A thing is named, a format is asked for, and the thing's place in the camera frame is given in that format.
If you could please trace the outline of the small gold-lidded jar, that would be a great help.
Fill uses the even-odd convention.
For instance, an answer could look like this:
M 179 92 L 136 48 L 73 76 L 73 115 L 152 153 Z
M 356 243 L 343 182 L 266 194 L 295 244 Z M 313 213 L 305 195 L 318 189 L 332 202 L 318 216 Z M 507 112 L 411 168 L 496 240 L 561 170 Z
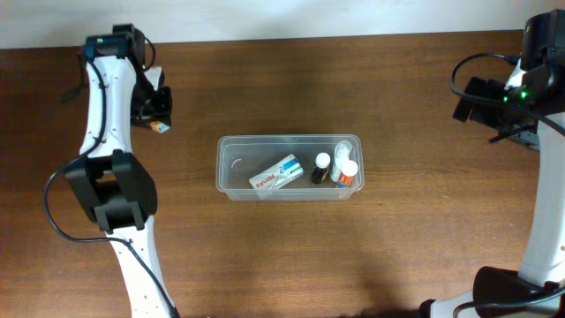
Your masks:
M 149 123 L 149 127 L 157 133 L 165 133 L 170 129 L 170 126 L 162 121 L 152 121 Z

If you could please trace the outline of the white Panadol box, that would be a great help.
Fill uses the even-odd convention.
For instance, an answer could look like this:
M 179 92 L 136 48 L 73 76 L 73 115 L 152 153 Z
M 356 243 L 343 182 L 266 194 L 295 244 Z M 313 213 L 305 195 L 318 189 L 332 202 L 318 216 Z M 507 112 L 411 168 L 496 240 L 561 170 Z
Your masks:
M 275 190 L 287 185 L 304 174 L 304 169 L 294 155 L 284 157 L 280 162 L 249 179 L 253 189 Z

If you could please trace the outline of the black bottle white cap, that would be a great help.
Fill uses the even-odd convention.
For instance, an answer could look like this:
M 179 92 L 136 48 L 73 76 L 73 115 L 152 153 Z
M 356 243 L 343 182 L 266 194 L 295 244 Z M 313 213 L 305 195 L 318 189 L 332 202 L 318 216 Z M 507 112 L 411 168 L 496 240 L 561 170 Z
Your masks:
M 331 157 L 328 153 L 318 153 L 315 158 L 313 172 L 311 174 L 311 182 L 319 185 L 325 181 L 328 176 L 328 169 L 331 163 Z

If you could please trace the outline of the white clear-capped bottle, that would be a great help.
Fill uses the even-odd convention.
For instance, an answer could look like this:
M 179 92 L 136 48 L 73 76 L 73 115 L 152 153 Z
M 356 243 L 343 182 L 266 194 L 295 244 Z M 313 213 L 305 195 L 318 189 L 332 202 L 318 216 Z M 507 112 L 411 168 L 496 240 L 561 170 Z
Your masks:
M 335 146 L 332 168 L 330 170 L 330 178 L 333 182 L 337 182 L 343 167 L 343 163 L 350 159 L 352 145 L 347 140 L 338 142 Z

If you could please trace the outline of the orange tube white cap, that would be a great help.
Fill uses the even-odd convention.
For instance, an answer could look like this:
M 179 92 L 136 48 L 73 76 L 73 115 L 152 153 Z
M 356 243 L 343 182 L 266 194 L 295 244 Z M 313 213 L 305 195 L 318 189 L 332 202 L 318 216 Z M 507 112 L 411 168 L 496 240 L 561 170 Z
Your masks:
M 336 181 L 337 188 L 347 188 L 354 177 L 358 174 L 358 164 L 352 160 L 346 160 L 342 164 L 340 176 Z

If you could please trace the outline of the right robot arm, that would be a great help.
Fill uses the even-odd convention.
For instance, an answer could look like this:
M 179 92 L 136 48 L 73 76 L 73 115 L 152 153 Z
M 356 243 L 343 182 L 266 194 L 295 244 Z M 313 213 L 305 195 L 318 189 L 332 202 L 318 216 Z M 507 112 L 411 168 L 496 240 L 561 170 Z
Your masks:
M 433 317 L 562 317 L 564 315 L 564 11 L 528 19 L 507 82 L 473 77 L 453 113 L 460 122 L 496 130 L 539 152 L 539 182 L 529 241 L 518 270 L 485 266 L 472 288 L 429 299 L 417 315 Z

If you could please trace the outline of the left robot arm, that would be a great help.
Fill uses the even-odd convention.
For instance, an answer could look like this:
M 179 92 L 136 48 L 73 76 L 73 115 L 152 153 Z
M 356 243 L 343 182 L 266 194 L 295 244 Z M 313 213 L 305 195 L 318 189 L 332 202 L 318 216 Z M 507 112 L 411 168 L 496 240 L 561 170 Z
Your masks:
M 89 86 L 87 131 L 79 156 L 63 169 L 87 218 L 111 244 L 134 317 L 176 317 L 154 242 L 158 196 L 135 157 L 134 126 L 163 133 L 172 96 L 164 72 L 146 51 L 154 45 L 134 25 L 87 37 L 82 48 Z

